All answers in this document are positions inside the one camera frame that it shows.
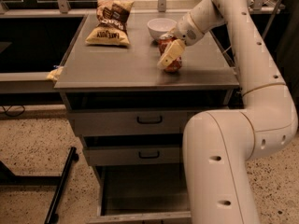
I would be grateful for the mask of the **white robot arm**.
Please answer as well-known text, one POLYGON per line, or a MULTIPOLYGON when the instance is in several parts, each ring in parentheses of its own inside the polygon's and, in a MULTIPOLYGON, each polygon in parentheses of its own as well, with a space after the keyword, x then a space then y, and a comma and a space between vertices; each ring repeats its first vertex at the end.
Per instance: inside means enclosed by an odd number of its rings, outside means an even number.
POLYGON ((165 69, 206 32, 226 25, 243 106, 194 115, 183 133, 192 224, 260 224, 246 161, 271 155, 295 137, 289 89, 249 14, 249 0, 202 0, 170 30, 158 62, 165 69))

